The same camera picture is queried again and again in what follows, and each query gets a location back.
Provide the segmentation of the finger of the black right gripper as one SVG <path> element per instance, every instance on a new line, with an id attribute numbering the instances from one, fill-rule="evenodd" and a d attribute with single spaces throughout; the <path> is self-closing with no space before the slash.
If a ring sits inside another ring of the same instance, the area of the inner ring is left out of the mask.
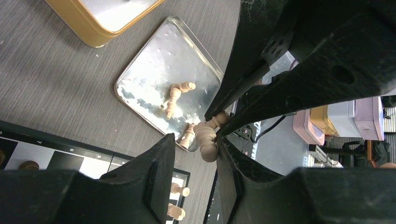
<path id="1" fill-rule="evenodd" d="M 262 87 L 220 129 L 228 135 L 249 123 L 396 87 L 396 3 L 393 0 L 297 0 L 287 52 L 298 65 Z"/>
<path id="2" fill-rule="evenodd" d="M 242 0 L 232 51 L 220 89 L 205 119 L 226 109 L 259 80 L 257 70 L 268 68 L 286 53 L 297 22 L 295 0 Z"/>

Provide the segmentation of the black white chess board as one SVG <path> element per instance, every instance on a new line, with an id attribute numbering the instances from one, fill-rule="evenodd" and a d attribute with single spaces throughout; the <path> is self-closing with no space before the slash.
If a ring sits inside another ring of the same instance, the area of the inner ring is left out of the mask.
<path id="1" fill-rule="evenodd" d="M 21 170 L 75 170 L 99 179 L 134 159 L 119 153 L 74 142 L 7 122 L 0 124 L 0 172 Z M 182 219 L 183 192 L 173 193 L 173 184 L 186 189 L 190 174 L 173 169 L 167 219 L 173 224 Z"/>

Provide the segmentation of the light wooden bishop piece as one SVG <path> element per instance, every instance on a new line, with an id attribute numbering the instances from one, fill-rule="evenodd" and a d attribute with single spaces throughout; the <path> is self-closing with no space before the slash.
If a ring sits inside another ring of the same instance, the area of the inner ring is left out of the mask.
<path id="1" fill-rule="evenodd" d="M 215 143 L 215 130 L 230 120 L 227 112 L 219 112 L 210 121 L 200 122 L 193 127 L 195 141 L 199 144 L 201 157 L 206 162 L 214 162 L 218 158 L 218 148 Z"/>

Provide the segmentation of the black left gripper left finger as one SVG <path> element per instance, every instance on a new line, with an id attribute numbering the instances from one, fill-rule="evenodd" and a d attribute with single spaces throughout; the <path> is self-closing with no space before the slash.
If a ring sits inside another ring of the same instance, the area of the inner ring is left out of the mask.
<path id="1" fill-rule="evenodd" d="M 126 164 L 92 179 L 75 170 L 2 171 L 3 224 L 164 224 L 175 160 L 167 134 Z"/>

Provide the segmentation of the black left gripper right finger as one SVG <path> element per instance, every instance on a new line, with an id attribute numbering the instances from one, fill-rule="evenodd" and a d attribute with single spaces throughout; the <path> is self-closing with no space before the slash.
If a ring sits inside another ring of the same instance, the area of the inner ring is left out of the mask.
<path id="1" fill-rule="evenodd" d="M 396 171 L 296 168 L 280 175 L 218 137 L 217 170 L 227 224 L 393 224 Z"/>

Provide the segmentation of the silver metal tray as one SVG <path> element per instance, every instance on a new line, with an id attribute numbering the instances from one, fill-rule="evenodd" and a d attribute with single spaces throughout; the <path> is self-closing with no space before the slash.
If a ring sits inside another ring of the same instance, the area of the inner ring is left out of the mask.
<path id="1" fill-rule="evenodd" d="M 185 22 L 168 16 L 122 72 L 114 85 L 119 100 L 162 134 L 173 133 L 180 142 L 190 124 L 205 120 L 223 72 Z M 174 115 L 165 109 L 174 83 L 193 82 L 182 93 Z"/>

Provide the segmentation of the yellow tin box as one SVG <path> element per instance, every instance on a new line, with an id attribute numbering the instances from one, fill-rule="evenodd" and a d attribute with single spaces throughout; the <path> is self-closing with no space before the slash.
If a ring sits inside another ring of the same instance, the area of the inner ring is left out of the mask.
<path id="1" fill-rule="evenodd" d="M 163 0 L 46 0 L 86 45 L 100 48 L 158 7 Z"/>

